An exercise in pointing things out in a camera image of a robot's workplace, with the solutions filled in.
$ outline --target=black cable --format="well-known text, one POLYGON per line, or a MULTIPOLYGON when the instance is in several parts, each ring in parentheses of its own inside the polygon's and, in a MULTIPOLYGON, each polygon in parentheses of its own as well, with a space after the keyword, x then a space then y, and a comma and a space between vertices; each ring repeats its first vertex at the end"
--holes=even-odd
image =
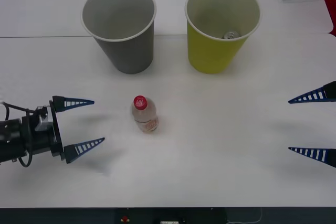
POLYGON ((25 164, 22 160, 22 158, 19 157, 19 161, 20 161, 20 164, 23 166, 23 167, 28 167, 31 163, 32 163, 32 159, 33 159, 33 142, 32 142, 32 133, 30 131, 30 125, 29 125, 29 112, 26 111, 26 116, 27 116, 27 133, 28 133, 28 138, 29 138, 29 150, 28 150, 28 155, 29 155, 29 158, 28 158, 28 162, 27 164, 25 164))
POLYGON ((6 117, 5 117, 5 121, 7 121, 7 120, 9 119, 9 107, 7 106, 6 103, 4 103, 3 106, 5 106, 5 108, 6 108, 6 117))
POLYGON ((5 107, 7 106, 7 107, 9 107, 9 108, 12 108, 12 109, 15 109, 15 110, 21 110, 21 111, 24 111, 24 112, 29 112, 29 113, 34 113, 34 112, 35 112, 34 110, 24 109, 24 108, 15 106, 15 105, 11 105, 11 104, 6 103, 6 102, 3 102, 3 105, 4 105, 5 107))

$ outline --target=bottle label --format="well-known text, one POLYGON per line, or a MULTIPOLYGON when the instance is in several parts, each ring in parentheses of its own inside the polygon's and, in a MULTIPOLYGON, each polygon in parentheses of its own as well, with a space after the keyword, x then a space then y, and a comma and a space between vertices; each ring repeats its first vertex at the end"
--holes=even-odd
POLYGON ((144 123, 138 122, 138 121, 136 121, 136 122, 140 126, 141 130, 145 131, 145 132, 154 131, 159 124, 158 118, 155 118, 153 120, 149 120, 148 122, 144 122, 144 123))

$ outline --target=white cable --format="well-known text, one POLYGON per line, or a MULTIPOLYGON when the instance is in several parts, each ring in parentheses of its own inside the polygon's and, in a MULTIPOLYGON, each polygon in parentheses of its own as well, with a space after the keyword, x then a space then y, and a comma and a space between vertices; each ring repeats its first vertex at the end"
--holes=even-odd
POLYGON ((263 216, 263 213, 262 213, 262 207, 261 207, 260 208, 260 218, 257 221, 239 222, 239 221, 229 221, 229 220, 227 220, 228 222, 226 224, 255 224, 255 223, 258 223, 258 222, 261 221, 262 216, 263 216))

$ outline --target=yellow paper cup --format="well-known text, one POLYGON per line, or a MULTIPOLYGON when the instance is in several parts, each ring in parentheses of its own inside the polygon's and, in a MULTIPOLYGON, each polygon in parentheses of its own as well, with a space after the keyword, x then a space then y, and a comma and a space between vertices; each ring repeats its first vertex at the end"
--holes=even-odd
POLYGON ((187 0, 188 58, 203 73, 219 73, 259 26, 257 0, 187 0))

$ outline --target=table surface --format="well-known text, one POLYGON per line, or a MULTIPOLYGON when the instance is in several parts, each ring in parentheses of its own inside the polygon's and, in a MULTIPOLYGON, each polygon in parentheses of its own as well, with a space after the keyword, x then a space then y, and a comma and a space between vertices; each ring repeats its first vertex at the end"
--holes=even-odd
MULTIPOLYGON (((0 0, 0 37, 87 36, 80 14, 86 0, 0 0)), ((155 0, 155 34, 186 34, 186 0, 155 0)), ((259 0, 259 29, 329 33, 332 21, 324 0, 259 0)))
POLYGON ((336 79, 333 36, 257 31, 216 75, 191 67, 186 36, 154 40, 151 66, 127 75, 91 37, 0 39, 4 101, 95 100, 58 114, 62 140, 106 137, 70 165, 2 163, 0 207, 336 207, 335 168, 287 149, 336 147, 334 104, 287 103, 336 79), (138 94, 157 106, 152 134, 130 113, 138 94))

